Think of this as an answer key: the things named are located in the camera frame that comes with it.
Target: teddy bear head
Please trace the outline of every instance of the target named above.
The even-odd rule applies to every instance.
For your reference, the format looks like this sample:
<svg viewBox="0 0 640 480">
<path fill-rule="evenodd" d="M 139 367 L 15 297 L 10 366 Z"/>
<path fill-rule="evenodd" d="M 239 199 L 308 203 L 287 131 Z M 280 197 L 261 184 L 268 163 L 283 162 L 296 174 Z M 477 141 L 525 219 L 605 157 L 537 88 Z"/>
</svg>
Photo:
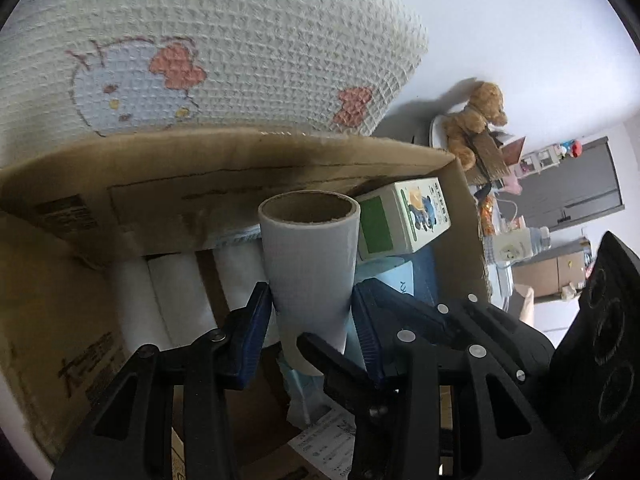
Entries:
<svg viewBox="0 0 640 480">
<path fill-rule="evenodd" d="M 507 123 L 507 116 L 502 109 L 503 103 L 500 87 L 494 83 L 482 83 L 469 99 L 469 104 L 495 126 L 504 126 Z"/>
</svg>

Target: door frame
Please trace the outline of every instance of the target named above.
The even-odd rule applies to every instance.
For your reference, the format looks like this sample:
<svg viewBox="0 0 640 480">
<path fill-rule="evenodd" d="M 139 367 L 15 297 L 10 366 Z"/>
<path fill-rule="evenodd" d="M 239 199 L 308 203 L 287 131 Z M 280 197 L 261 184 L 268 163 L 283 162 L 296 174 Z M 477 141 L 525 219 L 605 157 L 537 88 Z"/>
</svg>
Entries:
<svg viewBox="0 0 640 480">
<path fill-rule="evenodd" d="M 576 220 L 569 220 L 568 222 L 562 222 L 561 224 L 556 224 L 553 227 L 549 228 L 549 231 L 559 231 L 560 229 L 566 229 L 567 227 L 573 227 L 580 224 L 585 224 L 590 222 L 591 220 L 595 220 L 597 218 L 602 218 L 603 216 L 607 216 L 613 213 L 617 213 L 618 211 L 624 211 L 625 205 L 622 202 L 622 193 L 620 192 L 620 181 L 618 180 L 618 172 L 616 171 L 616 165 L 613 163 L 613 157 L 611 156 L 611 149 L 609 147 L 609 137 L 604 136 L 599 139 L 592 140 L 591 142 L 587 142 L 582 146 L 582 150 L 589 150 L 591 148 L 595 148 L 601 144 L 606 145 L 607 153 L 609 153 L 609 160 L 611 161 L 611 167 L 613 168 L 613 175 L 616 177 L 616 187 L 618 188 L 618 197 L 620 198 L 620 205 L 615 207 L 611 207 L 609 209 L 605 209 L 604 211 L 599 211 L 592 215 L 583 216 L 582 218 Z"/>
</svg>

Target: cardboard tube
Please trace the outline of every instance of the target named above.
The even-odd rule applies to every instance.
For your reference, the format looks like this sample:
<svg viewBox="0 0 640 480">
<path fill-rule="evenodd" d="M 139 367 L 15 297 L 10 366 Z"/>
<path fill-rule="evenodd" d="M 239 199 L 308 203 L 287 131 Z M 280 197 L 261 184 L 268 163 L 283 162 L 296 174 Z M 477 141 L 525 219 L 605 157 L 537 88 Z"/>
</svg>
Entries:
<svg viewBox="0 0 640 480">
<path fill-rule="evenodd" d="M 262 202 L 258 217 L 284 357 L 295 370 L 321 375 L 296 339 L 312 332 L 344 352 L 360 205 L 339 193 L 293 191 Z"/>
</svg>

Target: white paper label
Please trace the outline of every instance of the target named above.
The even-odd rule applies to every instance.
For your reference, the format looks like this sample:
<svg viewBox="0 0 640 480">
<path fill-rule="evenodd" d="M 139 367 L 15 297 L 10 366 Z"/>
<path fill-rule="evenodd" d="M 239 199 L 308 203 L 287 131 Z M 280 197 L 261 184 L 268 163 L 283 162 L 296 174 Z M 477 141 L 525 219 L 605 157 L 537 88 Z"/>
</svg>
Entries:
<svg viewBox="0 0 640 480">
<path fill-rule="evenodd" d="M 355 440 L 353 415 L 331 410 L 290 440 L 289 445 L 331 480 L 346 480 L 351 471 Z"/>
</svg>

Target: white storage box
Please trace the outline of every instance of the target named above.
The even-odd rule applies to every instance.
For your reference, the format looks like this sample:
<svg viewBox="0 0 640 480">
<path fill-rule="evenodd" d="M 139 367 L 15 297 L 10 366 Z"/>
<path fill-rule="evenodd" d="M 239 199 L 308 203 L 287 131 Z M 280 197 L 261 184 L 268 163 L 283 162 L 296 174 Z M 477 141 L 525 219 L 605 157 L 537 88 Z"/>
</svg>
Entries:
<svg viewBox="0 0 640 480">
<path fill-rule="evenodd" d="M 361 208 L 358 253 L 363 260 L 415 253 L 451 225 L 436 177 L 395 182 L 356 200 Z"/>
</svg>

